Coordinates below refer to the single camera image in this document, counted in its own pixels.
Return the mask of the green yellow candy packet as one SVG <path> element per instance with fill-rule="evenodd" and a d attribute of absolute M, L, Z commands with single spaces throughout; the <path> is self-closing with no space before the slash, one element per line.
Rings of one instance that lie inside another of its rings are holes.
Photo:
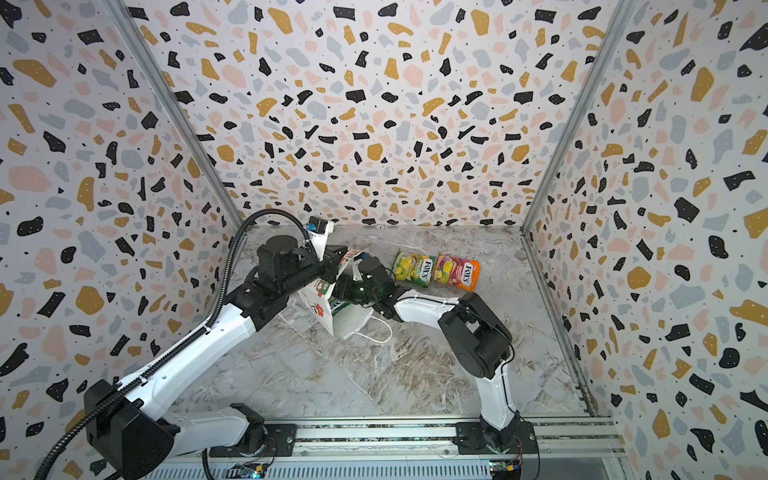
<path fill-rule="evenodd" d="M 436 256 L 399 251 L 392 270 L 398 281 L 410 282 L 427 288 L 432 281 Z"/>

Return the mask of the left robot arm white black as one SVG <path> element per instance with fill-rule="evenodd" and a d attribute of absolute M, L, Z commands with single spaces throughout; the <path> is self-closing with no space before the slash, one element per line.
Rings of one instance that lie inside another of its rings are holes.
<path fill-rule="evenodd" d="M 262 244 L 258 264 L 224 298 L 218 316 L 191 331 L 163 356 L 125 377 L 88 389 L 85 407 L 89 444 L 125 479 L 140 479 L 174 456 L 229 448 L 242 456 L 273 448 L 264 419 L 242 403 L 217 412 L 171 419 L 176 399 L 227 352 L 264 328 L 286 308 L 289 297 L 318 279 L 336 279 L 345 246 L 321 256 L 296 238 L 278 235 Z"/>

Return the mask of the orange pink candy packet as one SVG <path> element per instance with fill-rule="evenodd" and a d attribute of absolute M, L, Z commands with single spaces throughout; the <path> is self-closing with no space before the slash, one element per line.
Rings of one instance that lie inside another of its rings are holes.
<path fill-rule="evenodd" d="M 476 260 L 468 260 L 446 254 L 437 257 L 432 280 L 464 291 L 474 292 L 481 273 Z"/>

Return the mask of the white paper bag with flower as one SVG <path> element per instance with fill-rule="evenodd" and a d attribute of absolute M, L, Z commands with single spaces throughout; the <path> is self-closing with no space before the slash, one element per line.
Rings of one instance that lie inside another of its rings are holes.
<path fill-rule="evenodd" d="M 369 255 L 362 250 L 347 249 L 340 245 L 332 245 L 327 248 L 326 257 L 329 257 L 331 253 L 339 253 L 342 250 L 344 250 L 344 255 L 339 260 L 336 279 L 333 283 L 335 284 L 342 274 L 347 274 L 353 276 L 355 280 L 360 280 L 357 264 L 362 259 L 369 257 Z M 299 291 L 299 297 L 304 305 L 310 310 L 314 319 L 317 320 L 334 338 L 347 339 L 353 335 L 359 335 L 364 339 L 379 345 L 386 344 L 391 340 L 393 336 L 392 328 L 388 326 L 382 318 L 376 317 L 375 311 L 372 308 L 365 308 L 348 302 L 343 302 L 335 299 L 332 295 L 332 315 L 330 317 L 320 316 L 316 304 L 316 291 L 313 286 L 314 282 L 303 287 Z M 381 322 L 389 331 L 388 337 L 384 340 L 380 340 L 364 335 L 361 332 L 361 329 L 366 326 L 369 320 Z"/>

